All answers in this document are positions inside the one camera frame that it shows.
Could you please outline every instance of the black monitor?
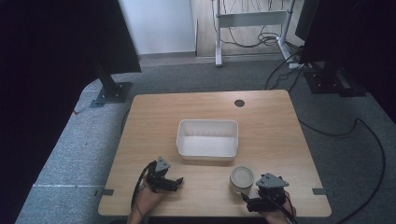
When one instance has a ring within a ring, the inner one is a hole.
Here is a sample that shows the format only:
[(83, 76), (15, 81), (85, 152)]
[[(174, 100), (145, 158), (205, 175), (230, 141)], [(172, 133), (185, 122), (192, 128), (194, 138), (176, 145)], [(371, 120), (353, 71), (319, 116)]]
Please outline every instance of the black monitor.
[(325, 64), (304, 74), (312, 92), (356, 96), (366, 89), (396, 122), (396, 20), (390, 5), (305, 0), (295, 34), (305, 41), (299, 63)]
[(0, 0), (1, 223), (15, 223), (67, 122), (84, 116), (73, 110), (89, 112), (84, 88), (99, 77), (96, 105), (116, 103), (127, 85), (111, 74), (138, 71), (119, 1)]
[(305, 41), (299, 63), (320, 64), (304, 76), (313, 93), (357, 92), (341, 72), (347, 40), (353, 35), (364, 0), (305, 0), (295, 34)]

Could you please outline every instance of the power cable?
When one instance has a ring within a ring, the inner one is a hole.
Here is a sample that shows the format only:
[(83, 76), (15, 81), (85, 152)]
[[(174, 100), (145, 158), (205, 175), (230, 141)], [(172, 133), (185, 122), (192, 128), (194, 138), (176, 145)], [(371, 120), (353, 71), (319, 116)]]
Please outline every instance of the power cable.
[(288, 93), (291, 92), (291, 90), (293, 89), (293, 87), (294, 87), (295, 84), (297, 83), (297, 80), (298, 80), (298, 78), (300, 77), (300, 74), (303, 72), (304, 68), (305, 68), (305, 66), (303, 65), (303, 67), (300, 69), (300, 72), (298, 73), (297, 77), (294, 79), (293, 84), (291, 84), (291, 86), (290, 86), (290, 88), (289, 88), (289, 90), (288, 90)]
[(127, 109), (124, 116), (122, 117), (122, 124), (121, 124), (121, 131), (120, 133), (123, 133), (123, 129), (125, 127), (125, 122), (126, 122), (126, 118), (128, 117), (129, 111), (131, 111), (131, 108)]
[(356, 126), (358, 124), (358, 121), (359, 121), (360, 123), (362, 123), (366, 127), (366, 129), (370, 132), (370, 134), (375, 138), (375, 141), (378, 143), (378, 145), (380, 147), (382, 166), (381, 166), (381, 174), (380, 174), (380, 177), (378, 178), (378, 181), (377, 181), (377, 183), (375, 185), (375, 189), (370, 194), (370, 197), (364, 203), (362, 203), (355, 211), (353, 211), (352, 213), (350, 213), (349, 215), (347, 215), (346, 217), (344, 217), (343, 219), (341, 219), (340, 221), (337, 222), (337, 223), (344, 223), (347, 220), (349, 220), (351, 217), (353, 217), (356, 214), (358, 214), (359, 211), (361, 209), (363, 209), (374, 198), (374, 196), (378, 193), (379, 188), (380, 188), (380, 186), (382, 184), (382, 180), (384, 179), (385, 169), (387, 167), (387, 160), (386, 160), (384, 147), (382, 146), (381, 141), (379, 140), (379, 138), (375, 134), (375, 132), (362, 119), (355, 119), (355, 122), (354, 122), (352, 128), (349, 131), (347, 131), (346, 133), (325, 133), (323, 131), (320, 131), (320, 130), (318, 130), (316, 128), (313, 128), (313, 127), (307, 125), (305, 122), (302, 122), (300, 119), (299, 119), (299, 121), (305, 127), (309, 128), (309, 129), (311, 129), (311, 130), (313, 130), (313, 131), (315, 131), (317, 133), (321, 133), (321, 134), (324, 134), (324, 135), (327, 135), (327, 136), (331, 136), (331, 137), (346, 137), (346, 136), (348, 136), (349, 134), (351, 134), (355, 130), (355, 128), (356, 128)]
[(273, 89), (277, 86), (277, 84), (279, 84), (280, 81), (284, 81), (284, 80), (289, 79), (289, 76), (290, 76), (291, 74), (293, 74), (298, 68), (301, 68), (302, 66), (303, 66), (303, 65), (300, 64), (300, 66), (291, 69), (288, 73), (279, 75), (279, 76), (277, 77), (277, 79), (276, 79), (276, 84), (275, 84), (273, 87), (271, 87), (269, 90), (273, 90)]
[[(226, 7), (225, 7), (225, 2), (224, 2), (224, 0), (222, 1), (222, 4), (223, 4), (224, 13), (227, 14), (227, 9), (226, 9)], [(214, 27), (214, 29), (215, 29), (215, 32), (217, 33), (218, 30), (216, 29), (216, 24), (215, 24), (215, 9), (214, 9), (214, 6), (213, 6), (213, 1), (212, 1), (212, 3), (211, 3), (211, 6), (212, 6), (213, 27)], [(258, 47), (258, 46), (261, 45), (261, 44), (264, 44), (265, 46), (273, 46), (273, 45), (276, 44), (277, 40), (280, 38), (280, 35), (279, 35), (279, 34), (276, 34), (276, 33), (273, 33), (273, 32), (263, 32), (263, 29), (264, 29), (265, 27), (266, 27), (266, 26), (263, 26), (263, 27), (262, 27), (262, 29), (261, 29), (261, 31), (260, 31), (260, 34), (258, 35), (259, 42), (256, 43), (256, 44), (253, 44), (253, 45), (243, 45), (243, 44), (239, 44), (239, 43), (235, 40), (235, 38), (234, 38), (234, 36), (233, 36), (233, 32), (231, 31), (231, 30), (232, 30), (231, 27), (229, 27), (228, 29), (229, 29), (231, 38), (233, 39), (233, 42), (224, 41), (224, 40), (222, 40), (222, 39), (221, 39), (220, 41), (221, 41), (222, 43), (225, 43), (225, 44), (233, 44), (233, 45), (236, 45), (236, 46), (241, 47), (241, 48), (255, 48), (255, 47)]]
[(265, 85), (264, 85), (264, 89), (265, 89), (265, 90), (267, 90), (268, 82), (269, 82), (269, 80), (271, 79), (271, 77), (274, 75), (274, 73), (275, 73), (285, 62), (287, 62), (288, 59), (290, 59), (291, 57), (293, 57), (293, 56), (296, 55), (296, 54), (297, 54), (297, 52), (296, 52), (296, 53), (292, 53), (292, 54), (289, 56), (289, 58), (287, 58), (285, 61), (283, 61), (282, 64), (280, 64), (276, 69), (274, 69), (274, 71), (270, 74), (270, 76), (267, 78), (267, 80), (266, 80), (266, 82), (265, 82)]

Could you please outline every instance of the wire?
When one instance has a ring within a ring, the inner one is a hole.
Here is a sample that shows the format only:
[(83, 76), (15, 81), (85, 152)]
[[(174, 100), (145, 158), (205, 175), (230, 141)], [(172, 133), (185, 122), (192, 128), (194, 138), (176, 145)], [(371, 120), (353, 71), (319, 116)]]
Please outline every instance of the wire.
[(134, 204), (136, 203), (136, 197), (137, 197), (137, 193), (139, 192), (140, 182), (142, 181), (143, 176), (145, 175), (145, 173), (150, 165), (151, 165), (151, 163), (149, 163), (146, 166), (146, 168), (143, 169), (142, 174), (140, 174), (139, 179), (137, 179), (136, 186), (134, 186), (134, 194), (132, 195), (132, 200), (131, 200), (131, 210), (134, 208)]
[(253, 6), (254, 10), (255, 10), (256, 12), (259, 12), (259, 10), (257, 10), (257, 8), (254, 7), (254, 5), (253, 5), (253, 0), (250, 0), (249, 2), (250, 2), (250, 4)]
[(321, 133), (323, 135), (330, 136), (330, 137), (346, 137), (346, 136), (350, 135), (355, 130), (356, 126), (358, 125), (358, 120), (359, 119), (355, 119), (355, 122), (354, 122), (352, 128), (349, 129), (349, 131), (347, 131), (346, 133), (325, 133), (325, 132), (320, 131), (320, 130), (318, 130), (316, 128), (313, 128), (312, 126), (309, 126), (308, 124), (306, 124), (302, 120), (298, 119), (298, 121), (300, 121), (300, 123), (302, 123), (305, 127), (309, 128), (310, 130), (315, 131), (317, 133)]
[(284, 208), (282, 205), (278, 204), (277, 202), (275, 202), (271, 197), (269, 197), (268, 195), (263, 194), (262, 196), (264, 196), (268, 201), (270, 201), (273, 205), (275, 205), (277, 207), (277, 209), (279, 209), (283, 214), (285, 214), (285, 216), (288, 218), (288, 220), (293, 223), (293, 224), (297, 224), (296, 219), (294, 218), (294, 216), (288, 212), (288, 210), (286, 210), (286, 208)]
[(291, 55), (289, 56), (289, 58), (287, 58), (285, 61), (283, 61), (283, 63), (280, 64), (280, 65), (270, 74), (270, 76), (267, 78), (267, 81), (265, 82), (265, 85), (264, 85), (264, 89), (265, 89), (265, 90), (267, 90), (268, 82), (269, 82), (269, 80), (271, 79), (271, 77), (274, 75), (274, 73), (277, 71), (277, 69), (279, 69), (285, 62), (288, 61), (288, 59), (290, 59), (290, 58), (291, 58), (292, 56), (294, 56), (295, 54), (297, 54), (297, 53), (291, 54)]
[(380, 188), (380, 186), (381, 186), (381, 184), (382, 184), (382, 180), (384, 179), (385, 169), (386, 169), (386, 167), (387, 167), (387, 160), (386, 160), (386, 156), (385, 156), (384, 147), (382, 146), (381, 141), (379, 140), (379, 138), (378, 138), (378, 136), (375, 134), (375, 132), (374, 132), (374, 131), (373, 131), (362, 119), (355, 119), (355, 122), (354, 122), (352, 128), (351, 128), (348, 132), (346, 132), (346, 133), (340, 133), (340, 134), (325, 133), (325, 132), (322, 132), (322, 131), (320, 131), (320, 130), (318, 130), (318, 129), (316, 129), (316, 128), (313, 128), (313, 127), (311, 127), (311, 126), (308, 126), (307, 124), (305, 124), (304, 122), (302, 122), (300, 119), (299, 119), (299, 121), (300, 121), (300, 123), (302, 123), (305, 127), (309, 128), (309, 129), (311, 129), (311, 130), (313, 130), (313, 131), (315, 131), (315, 132), (317, 132), (317, 133), (321, 133), (321, 134), (324, 134), (324, 135), (327, 135), (327, 136), (331, 136), (331, 137), (345, 137), (345, 136), (349, 135), (350, 133), (352, 133), (352, 132), (355, 130), (355, 128), (356, 128), (356, 126), (357, 126), (357, 124), (358, 124), (358, 121), (359, 121), (360, 123), (362, 123), (362, 124), (366, 127), (366, 129), (370, 132), (370, 134), (375, 138), (375, 141), (378, 143), (378, 145), (379, 145), (379, 147), (380, 147), (380, 149), (381, 149), (381, 163), (382, 163), (382, 166), (381, 166), (381, 175), (380, 175), (380, 177), (379, 177), (379, 179), (378, 179), (378, 182), (377, 182), (376, 185), (375, 185), (375, 189), (373, 190), (373, 192), (372, 192), (372, 194), (370, 195), (370, 197), (369, 197), (363, 204), (361, 204), (361, 206), (359, 206), (355, 211), (353, 211), (352, 213), (350, 213), (349, 215), (347, 215), (346, 217), (344, 217), (343, 219), (341, 219), (340, 221), (337, 222), (337, 223), (343, 223), (343, 222), (347, 221), (348, 219), (350, 219), (351, 217), (353, 217), (353, 216), (355, 216), (356, 214), (358, 214), (359, 211), (360, 211), (362, 208), (364, 208), (364, 207), (374, 198), (374, 196), (375, 196), (376, 193), (378, 192), (378, 190), (379, 190), (379, 188)]
[[(214, 6), (213, 6), (213, 1), (212, 1), (212, 19), (213, 19), (213, 27), (214, 27), (214, 29), (215, 29), (215, 32), (217, 33), (218, 32), (218, 30), (216, 29), (216, 24), (215, 24), (215, 9), (214, 9)], [(225, 14), (227, 14), (227, 9), (226, 9), (226, 7), (225, 7), (225, 3), (224, 3), (224, 0), (222, 1), (222, 6), (223, 6), (223, 9), (224, 9), (224, 13)], [(232, 28), (231, 27), (229, 27), (228, 29), (229, 29), (229, 32), (230, 32), (230, 35), (231, 35), (231, 38), (233, 39), (233, 42), (230, 42), (230, 41), (224, 41), (224, 40), (220, 40), (222, 43), (224, 43), (224, 44), (233, 44), (233, 45), (236, 45), (236, 46), (238, 46), (238, 47), (241, 47), (241, 48), (255, 48), (255, 47), (258, 47), (259, 45), (261, 45), (261, 44), (264, 44), (265, 46), (273, 46), (273, 45), (275, 45), (276, 44), (276, 42), (277, 42), (277, 39), (280, 37), (280, 35), (279, 34), (276, 34), (276, 33), (272, 33), (272, 32), (263, 32), (263, 29), (265, 28), (266, 26), (263, 26), (262, 27), (262, 29), (261, 29), (261, 31), (260, 31), (260, 33), (259, 33), (259, 35), (258, 35), (258, 39), (259, 39), (259, 42), (258, 43), (256, 43), (256, 44), (253, 44), (253, 45), (243, 45), (243, 44), (239, 44), (236, 40), (235, 40), (235, 38), (233, 37), (233, 32), (231, 31), (232, 30)]]
[[(235, 3), (236, 3), (236, 0), (233, 1), (233, 6), (235, 5)], [(231, 7), (230, 13), (233, 11), (233, 6)]]
[(298, 67), (291, 69), (287, 74), (279, 75), (279, 76), (277, 77), (277, 79), (276, 79), (276, 84), (275, 84), (273, 87), (271, 87), (270, 90), (273, 90), (273, 89), (277, 86), (277, 84), (279, 84), (279, 81), (284, 81), (284, 80), (289, 79), (289, 76), (290, 76), (292, 73), (294, 73), (294, 71), (297, 70), (298, 68), (300, 68), (301, 66), (303, 66), (303, 65), (300, 64)]
[(268, 0), (268, 11), (271, 11), (272, 0)]
[(300, 72), (298, 73), (296, 79), (294, 79), (293, 84), (291, 84), (290, 89), (288, 90), (288, 93), (291, 92), (291, 90), (293, 89), (293, 87), (295, 86), (295, 84), (297, 83), (298, 78), (300, 77), (300, 74), (303, 72), (305, 66), (303, 65), (303, 67), (300, 69)]
[(291, 208), (291, 216), (292, 216), (292, 217), (294, 217), (293, 204), (291, 204), (291, 200), (290, 200), (290, 198), (289, 198), (288, 196), (286, 196), (286, 194), (285, 194), (285, 197), (288, 199), (288, 201), (289, 201), (289, 203), (290, 203), (290, 208)]
[(301, 51), (301, 50), (304, 48), (304, 46), (298, 47), (297, 45), (293, 45), (293, 44), (291, 44), (289, 41), (286, 41), (286, 40), (285, 40), (285, 43), (289, 46), (290, 50), (291, 50), (293, 53), (294, 53), (294, 52), (297, 52), (297, 51)]
[(139, 214), (140, 214), (140, 217), (142, 217), (142, 219), (143, 219), (143, 213), (142, 213), (142, 211), (140, 211), (140, 208), (139, 208), (139, 206), (137, 205), (137, 203), (135, 204), (135, 206), (136, 206), (137, 211), (138, 211)]
[(262, 11), (262, 4), (260, 3), (259, 0), (256, 0), (256, 5), (257, 5), (257, 9), (258, 9), (259, 11)]
[(126, 122), (126, 118), (128, 117), (129, 111), (131, 110), (131, 108), (127, 109), (127, 111), (125, 112), (123, 118), (122, 118), (122, 124), (121, 124), (121, 134), (123, 133), (123, 129), (125, 127), (125, 122)]

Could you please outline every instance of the white wall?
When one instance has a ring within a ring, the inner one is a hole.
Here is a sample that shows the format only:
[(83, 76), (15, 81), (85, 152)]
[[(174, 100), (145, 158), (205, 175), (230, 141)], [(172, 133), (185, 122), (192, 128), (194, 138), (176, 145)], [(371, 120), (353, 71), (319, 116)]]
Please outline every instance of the white wall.
[(189, 0), (119, 0), (137, 54), (195, 51)]

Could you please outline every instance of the white plastic container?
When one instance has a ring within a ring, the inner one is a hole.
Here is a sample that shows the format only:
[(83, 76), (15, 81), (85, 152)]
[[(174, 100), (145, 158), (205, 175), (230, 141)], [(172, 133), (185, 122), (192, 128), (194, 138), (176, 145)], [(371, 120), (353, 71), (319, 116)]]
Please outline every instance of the white plastic container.
[(238, 149), (238, 123), (225, 119), (183, 119), (178, 153), (186, 160), (232, 161)]

